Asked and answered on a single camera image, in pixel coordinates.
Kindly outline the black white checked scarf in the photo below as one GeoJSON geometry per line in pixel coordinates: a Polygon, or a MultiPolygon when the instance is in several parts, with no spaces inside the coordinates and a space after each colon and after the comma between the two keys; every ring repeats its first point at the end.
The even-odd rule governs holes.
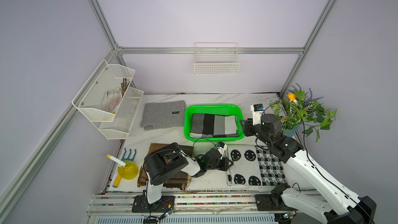
{"type": "Polygon", "coordinates": [[[238,138],[236,118],[235,116],[194,113],[189,137],[193,139],[238,138]]]}

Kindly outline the smiley face scarf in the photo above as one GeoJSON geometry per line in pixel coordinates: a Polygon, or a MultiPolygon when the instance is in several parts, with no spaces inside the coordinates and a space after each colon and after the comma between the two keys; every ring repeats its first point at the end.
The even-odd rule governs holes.
{"type": "Polygon", "coordinates": [[[283,163],[268,150],[253,145],[231,145],[228,158],[233,165],[227,170],[231,186],[278,186],[287,184],[283,163]]]}

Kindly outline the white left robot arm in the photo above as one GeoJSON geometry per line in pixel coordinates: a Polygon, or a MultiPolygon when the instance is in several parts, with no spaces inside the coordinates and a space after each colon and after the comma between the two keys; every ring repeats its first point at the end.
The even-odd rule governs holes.
{"type": "Polygon", "coordinates": [[[219,142],[204,155],[192,157],[186,154],[177,143],[172,143],[148,154],[143,163],[147,175],[144,195],[149,205],[162,198],[162,187],[166,181],[179,172],[198,178],[209,170],[227,171],[234,162],[224,154],[228,146],[219,142]]]}

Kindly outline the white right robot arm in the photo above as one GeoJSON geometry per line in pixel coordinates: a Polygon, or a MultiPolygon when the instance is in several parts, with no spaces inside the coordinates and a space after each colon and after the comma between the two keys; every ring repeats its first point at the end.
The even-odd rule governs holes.
{"type": "Polygon", "coordinates": [[[320,201],[300,193],[286,184],[272,191],[287,207],[297,209],[323,224],[372,224],[376,203],[345,187],[307,152],[294,138],[284,135],[282,122],[273,114],[240,120],[246,137],[255,136],[267,145],[271,154],[300,173],[323,197],[320,201]]]}

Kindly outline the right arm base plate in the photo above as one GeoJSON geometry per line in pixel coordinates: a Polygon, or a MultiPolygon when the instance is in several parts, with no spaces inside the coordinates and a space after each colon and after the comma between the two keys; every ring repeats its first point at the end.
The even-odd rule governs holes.
{"type": "Polygon", "coordinates": [[[284,202],[273,195],[255,195],[255,202],[258,211],[295,211],[288,207],[284,202]]]}

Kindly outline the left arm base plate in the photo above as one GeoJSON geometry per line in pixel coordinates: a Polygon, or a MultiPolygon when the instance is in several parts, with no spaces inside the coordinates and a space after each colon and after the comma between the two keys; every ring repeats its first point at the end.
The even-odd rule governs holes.
{"type": "Polygon", "coordinates": [[[149,204],[144,195],[134,198],[132,205],[133,213],[166,213],[174,207],[174,196],[162,196],[160,200],[149,204]]]}

